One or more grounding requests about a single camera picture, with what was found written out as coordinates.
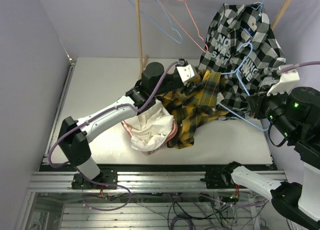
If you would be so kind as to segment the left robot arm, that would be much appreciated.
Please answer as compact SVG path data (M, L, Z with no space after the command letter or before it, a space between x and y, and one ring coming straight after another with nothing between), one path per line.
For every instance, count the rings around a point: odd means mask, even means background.
M86 117L62 121L57 144L68 163L84 176L90 188L102 183L102 173L92 158L89 144L109 128L138 116L156 104L156 96L180 89L196 77L196 69L186 60L172 63L173 73L159 62L147 65L133 88L113 104Z

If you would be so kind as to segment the pink hanger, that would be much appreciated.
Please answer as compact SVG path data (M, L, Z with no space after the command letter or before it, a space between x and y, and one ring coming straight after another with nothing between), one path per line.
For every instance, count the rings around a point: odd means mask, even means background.
M174 22L180 27L180 29L185 33L185 35L203 52L206 53L209 49L208 45L206 44L205 39L202 37L199 27L197 25L196 20L194 19L192 12L188 6L188 0L159 0L161 3L165 3L167 1L172 2L179 2L183 4L188 17L185 19L186 21L189 21L190 24L194 27L195 30L195 37L193 37L190 32L185 28L186 24L182 23L175 15L169 10L169 8L164 4L164 9L167 11L169 16L174 20Z

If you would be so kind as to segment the black white checkered shirt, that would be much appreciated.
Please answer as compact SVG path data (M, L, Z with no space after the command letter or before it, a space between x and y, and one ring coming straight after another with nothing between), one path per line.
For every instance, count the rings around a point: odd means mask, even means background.
M243 43L251 42L253 51L240 69L240 77L250 95L261 86L273 84L272 71L286 64L283 50L277 42L267 14L253 10L253 5L223 4L208 27L208 51L199 60L199 68L213 72L234 71L249 53ZM224 104L242 117L251 116L247 94L235 74L224 76Z

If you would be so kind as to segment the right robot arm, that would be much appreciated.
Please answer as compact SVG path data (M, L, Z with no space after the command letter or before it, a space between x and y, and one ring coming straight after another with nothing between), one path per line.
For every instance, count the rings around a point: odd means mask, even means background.
M306 228L320 227L320 92L312 87L296 87L290 93L248 96L253 117L266 119L293 147L303 163L303 183L272 180L238 162L223 168L221 184L227 188L244 186L269 200L288 220Z

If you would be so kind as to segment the yellow plaid shirt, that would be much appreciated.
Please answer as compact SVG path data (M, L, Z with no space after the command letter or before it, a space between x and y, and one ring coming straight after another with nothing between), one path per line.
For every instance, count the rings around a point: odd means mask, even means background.
M157 97L177 123L177 133L167 143L169 148L193 146L199 127L228 114L228 110L217 106L218 93L225 87L221 74L200 69L197 76L200 86L190 95L181 94L180 88Z

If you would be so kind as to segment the blue hanger of plaid shirt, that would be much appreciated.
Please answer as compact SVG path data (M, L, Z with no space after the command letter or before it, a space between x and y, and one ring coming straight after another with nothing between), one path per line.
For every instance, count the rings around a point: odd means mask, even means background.
M247 42L247 43L243 43L242 45L240 45L237 48L237 51L239 51L241 48L244 48L246 46L249 46L250 50L249 53L244 57L244 59L241 61L240 65L234 70L234 71L230 71L230 72L226 72L226 73L221 73L221 76L225 76L225 75L233 75L235 74L240 85L243 87L243 90L245 91L245 93L250 96L249 91L247 90L247 88L245 87L242 78L240 77L240 69L243 66L243 64L245 63L245 61L249 58L250 54L253 52L253 45L251 42ZM260 131L266 132L268 129L263 129L255 124L253 124L252 122L248 121L247 119L245 119L244 117L240 116L239 114L237 114L236 112L234 112L233 110L229 109L228 107L226 107L225 105L223 105L222 103L218 103L219 106L223 107L225 110L228 110L230 113L232 113L235 117L237 117L238 119L241 119L243 121L245 121L246 123L250 124L251 126L257 128Z

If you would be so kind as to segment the blue wire hanger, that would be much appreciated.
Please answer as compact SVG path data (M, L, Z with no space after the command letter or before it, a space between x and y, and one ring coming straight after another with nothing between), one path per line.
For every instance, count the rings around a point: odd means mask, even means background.
M135 0L127 1L133 7L137 6ZM143 3L146 3L146 6L142 6L140 8L140 14L167 37L178 44L182 44L183 37L180 31L177 29L175 23L173 23L173 18L169 15L169 12L165 9L163 3L161 3L160 0L142 0L142 4Z

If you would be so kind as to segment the blue hanger of checkered shirt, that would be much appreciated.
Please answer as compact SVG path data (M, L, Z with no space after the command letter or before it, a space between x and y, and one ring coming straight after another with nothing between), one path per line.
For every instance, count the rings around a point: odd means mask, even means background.
M262 14L263 14L263 7L264 7L264 3L265 3L266 0L262 0L262 2L260 2L259 5L257 6L251 6L251 8L255 11L258 12L258 16L261 17Z

